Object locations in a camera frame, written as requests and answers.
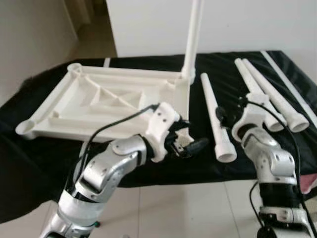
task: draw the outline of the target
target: black cable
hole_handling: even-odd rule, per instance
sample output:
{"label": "black cable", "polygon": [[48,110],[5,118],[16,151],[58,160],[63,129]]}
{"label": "black cable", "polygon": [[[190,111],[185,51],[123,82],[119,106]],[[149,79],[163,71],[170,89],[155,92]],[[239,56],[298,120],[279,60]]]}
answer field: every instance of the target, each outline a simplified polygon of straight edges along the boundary
{"label": "black cable", "polygon": [[105,129],[108,129],[109,127],[118,125],[118,124],[123,123],[123,122],[125,122],[125,121],[127,121],[127,120],[130,120],[130,119],[132,119],[132,118],[135,118],[135,117],[137,117],[138,115],[140,115],[140,114],[146,112],[148,109],[156,110],[157,107],[158,107],[158,105],[149,105],[149,106],[147,106],[146,108],[143,108],[142,110],[138,111],[138,112],[135,113],[135,114],[132,114],[132,115],[130,115],[130,116],[126,117],[126,118],[123,118],[123,119],[121,119],[121,120],[117,120],[117,121],[115,121],[115,122],[113,122],[113,123],[110,123],[110,124],[108,124],[108,125],[105,125],[105,126],[99,128],[98,130],[96,130],[96,131],[94,132],[94,134],[92,134],[92,136],[89,138],[89,140],[88,140],[88,142],[87,142],[87,145],[86,145],[86,147],[85,147],[84,153],[83,153],[83,155],[82,155],[82,157],[81,157],[82,160],[81,160],[80,169],[79,169],[79,173],[78,173],[78,176],[77,176],[76,180],[78,180],[79,176],[80,176],[81,173],[83,172],[83,169],[84,169],[84,167],[85,167],[85,165],[86,165],[86,163],[87,163],[87,160],[88,160],[88,152],[89,152],[89,149],[90,149],[90,145],[91,145],[92,141],[94,140],[94,138],[96,137],[96,135],[97,135],[98,133],[100,133],[101,131],[103,131],[103,130],[105,130]]}
{"label": "black cable", "polygon": [[255,209],[255,207],[254,207],[253,201],[252,201],[252,192],[253,192],[254,188],[255,188],[257,185],[258,185],[258,182],[255,182],[255,184],[251,187],[250,192],[249,192],[249,200],[250,200],[252,209],[253,209],[253,211],[254,211],[254,213],[255,213],[257,219],[258,219],[259,224],[261,225],[261,227],[264,227],[264,225],[263,225],[263,223],[262,223],[262,221],[261,221],[261,219],[260,219],[260,217],[259,217],[259,215],[258,215],[258,213],[257,213],[257,211],[256,211],[256,209]]}
{"label": "black cable", "polygon": [[266,108],[265,106],[261,105],[261,104],[258,104],[258,103],[254,103],[254,102],[250,102],[248,101],[247,103],[249,104],[253,104],[253,105],[256,105],[262,109],[264,109],[265,111],[267,111],[268,113],[270,113],[282,126],[283,128],[289,133],[289,135],[291,136],[292,138],[292,141],[293,141],[293,144],[294,144],[294,148],[295,148],[295,151],[296,151],[296,159],[295,159],[295,165],[296,165],[296,169],[295,169],[295,175],[296,175],[296,180],[297,180],[297,189],[298,189],[298,196],[299,196],[299,199],[301,201],[301,205],[303,207],[303,209],[306,211],[307,213],[307,218],[308,218],[308,222],[312,228],[312,231],[314,233],[314,236],[317,237],[317,232],[316,232],[316,229],[315,229],[315,226],[314,226],[314,223],[312,221],[312,218],[308,212],[308,209],[306,207],[306,204],[305,204],[305,201],[304,201],[304,196],[302,194],[302,191],[301,191],[301,155],[299,153],[299,148],[298,148],[298,144],[296,142],[296,139],[293,135],[293,133],[291,132],[291,130],[281,121],[280,118],[278,118],[271,110],[269,110],[268,108]]}

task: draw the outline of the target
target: black cloth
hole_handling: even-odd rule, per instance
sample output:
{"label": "black cloth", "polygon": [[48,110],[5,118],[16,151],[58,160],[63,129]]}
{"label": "black cloth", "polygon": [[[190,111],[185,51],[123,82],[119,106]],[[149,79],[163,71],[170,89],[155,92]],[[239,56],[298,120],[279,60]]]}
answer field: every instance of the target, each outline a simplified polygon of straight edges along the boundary
{"label": "black cloth", "polygon": [[[317,114],[316,85],[283,52],[272,51],[269,54]],[[206,72],[218,104],[227,110],[229,116],[234,115],[239,97],[244,97],[248,93],[234,64],[238,57],[248,58],[290,104],[305,115],[260,52],[198,54],[197,76],[190,91],[190,135],[193,138],[207,137],[210,140],[209,146],[190,159],[167,158],[158,164],[148,162],[128,174],[121,181],[121,187],[256,178],[253,163],[232,137],[231,141],[235,144],[238,158],[228,164],[216,160],[214,139],[200,81],[200,74]],[[180,71],[183,59],[184,56],[180,55],[111,59],[110,67]],[[75,62],[103,66],[104,59],[80,59]],[[4,183],[5,188],[0,195],[0,223],[22,216],[48,199],[57,199],[69,169],[78,159],[80,141],[44,137],[28,141],[16,135],[14,131],[21,121],[34,113],[59,83],[70,63],[72,62],[61,64],[27,79],[19,91],[0,108],[0,181]],[[294,152],[285,131],[272,135],[283,148]],[[317,173],[317,130],[311,123],[308,129],[296,133],[295,137],[301,152],[301,173]],[[12,205],[16,204],[19,206],[12,212]]]}

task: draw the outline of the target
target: white pole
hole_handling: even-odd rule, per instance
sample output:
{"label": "white pole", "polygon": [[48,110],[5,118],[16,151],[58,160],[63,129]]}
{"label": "white pole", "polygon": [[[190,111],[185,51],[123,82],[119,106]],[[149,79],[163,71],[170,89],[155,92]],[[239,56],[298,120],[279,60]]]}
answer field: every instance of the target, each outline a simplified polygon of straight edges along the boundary
{"label": "white pole", "polygon": [[307,113],[311,121],[313,122],[314,126],[317,129],[317,116],[313,112],[313,110],[310,108],[310,106],[306,103],[306,101],[303,99],[303,97],[299,94],[299,92],[296,90],[296,88],[293,86],[291,81],[286,77],[286,75],[283,73],[283,71],[277,66],[277,64],[274,62],[274,60],[269,56],[269,54],[266,51],[261,51],[264,58],[266,58],[267,62],[272,66],[272,68],[275,70],[275,72],[278,74],[278,76],[282,79],[282,81],[285,83],[286,87],[289,91],[294,95],[297,102],[302,106],[304,111]]}
{"label": "white pole", "polygon": [[[260,86],[257,84],[257,82],[254,80],[246,66],[243,64],[241,59],[236,59],[234,61],[235,65],[237,66],[244,82],[246,83],[250,93],[255,94],[264,94],[263,90],[260,88]],[[268,109],[270,109],[284,124],[287,124],[285,118],[282,114],[278,113],[270,101],[264,105]],[[267,126],[267,128],[270,131],[280,131],[283,130],[283,126],[268,112],[265,112],[265,119],[264,123]]]}
{"label": "white pole", "polygon": [[309,126],[308,120],[298,113],[247,59],[243,59],[243,63],[260,87],[269,95],[276,108],[283,114],[291,131],[305,130]]}
{"label": "white pole", "polygon": [[199,30],[203,15],[203,6],[204,0],[193,0],[187,38],[186,54],[184,65],[182,68],[182,78],[190,80],[191,83],[194,82],[196,75],[195,60],[197,54]]}
{"label": "white pole", "polygon": [[216,108],[218,107],[216,97],[214,96],[208,75],[201,75],[207,109],[212,127],[212,133],[215,141],[214,151],[217,160],[223,163],[232,162],[237,158],[237,152],[233,144],[229,140],[228,133],[221,128],[220,122],[216,116]]}

